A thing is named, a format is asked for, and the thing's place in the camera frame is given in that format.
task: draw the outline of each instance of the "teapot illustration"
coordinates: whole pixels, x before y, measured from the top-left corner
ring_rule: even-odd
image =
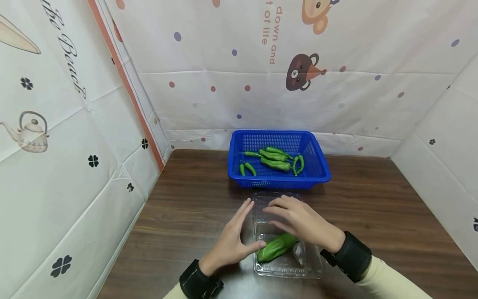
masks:
[[[43,128],[38,124],[38,120],[36,119],[32,119],[30,123],[23,126],[22,120],[25,114],[34,114],[39,116],[45,124],[45,131],[43,131]],[[15,140],[23,150],[30,153],[43,153],[48,149],[48,142],[46,138],[49,137],[49,135],[46,134],[46,119],[42,115],[34,111],[22,112],[20,115],[20,128],[18,129],[18,133],[4,122],[0,122],[0,124],[5,126],[8,134],[10,134],[12,139]]]

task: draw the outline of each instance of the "sleeve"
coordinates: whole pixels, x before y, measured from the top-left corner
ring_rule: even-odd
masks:
[[[375,299],[432,299],[413,282],[374,256],[364,277],[356,285]]]
[[[181,290],[181,286],[178,283],[172,290],[169,291],[169,293],[166,294],[163,299],[187,299],[187,297],[183,293],[183,290]]]

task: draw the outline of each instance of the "wooden table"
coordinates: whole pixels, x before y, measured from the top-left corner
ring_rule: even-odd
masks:
[[[433,298],[478,296],[477,272],[391,160],[327,161],[332,180],[299,191],[305,202]],[[227,152],[174,151],[98,298],[162,298],[252,193],[229,180]],[[251,238],[250,225],[243,232]],[[320,280],[260,277],[250,256],[220,277],[220,299],[367,298],[328,264]]]

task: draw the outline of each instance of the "green chili pepper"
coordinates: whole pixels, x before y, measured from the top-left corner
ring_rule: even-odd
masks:
[[[244,169],[244,164],[239,165],[239,171],[243,177],[246,176],[246,170]]]
[[[286,152],[284,152],[284,151],[281,151],[280,149],[275,148],[275,147],[271,147],[271,146],[266,147],[266,152],[269,152],[269,153],[278,153],[278,154],[286,155],[289,159],[292,160],[292,156],[291,156],[291,155],[289,155],[288,153],[286,153]]]
[[[274,169],[278,169],[278,170],[282,170],[282,171],[289,171],[291,170],[291,164],[288,163],[288,162],[282,162],[282,161],[271,161],[271,160],[267,160],[265,158],[261,158],[261,162],[270,167],[270,168],[274,168]]]
[[[287,161],[287,156],[283,155],[283,154],[269,153],[269,152],[264,151],[263,149],[259,150],[259,154],[261,154],[267,160],[282,161],[282,162]]]
[[[296,177],[298,175],[297,170],[295,170],[295,164],[297,164],[297,161],[299,160],[299,156],[294,158],[294,161],[292,163],[292,171],[294,172],[294,176]]]
[[[255,153],[255,152],[244,152],[244,156],[262,158],[262,156],[260,154]]]
[[[247,169],[249,169],[250,172],[252,172],[253,176],[255,176],[255,177],[257,176],[256,170],[254,169],[254,167],[252,167],[252,165],[249,162],[244,163],[244,166]]]
[[[300,174],[302,170],[304,170],[304,157],[302,155],[299,155],[299,160],[300,160],[300,168],[297,171],[297,174]]]
[[[298,242],[297,238],[289,233],[278,235],[257,253],[259,263],[270,262],[283,255]]]

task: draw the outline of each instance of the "blue plastic basket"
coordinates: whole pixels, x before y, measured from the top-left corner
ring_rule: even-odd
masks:
[[[294,177],[292,171],[283,172],[271,169],[261,163],[259,158],[246,157],[244,152],[259,152],[259,149],[272,146],[291,156],[304,156],[304,170]],[[257,172],[254,177],[246,169],[242,176],[239,165],[249,162]],[[266,131],[238,130],[232,134],[229,146],[228,175],[242,188],[290,188],[310,189],[317,183],[330,181],[331,174],[327,161],[315,136],[307,131]]]

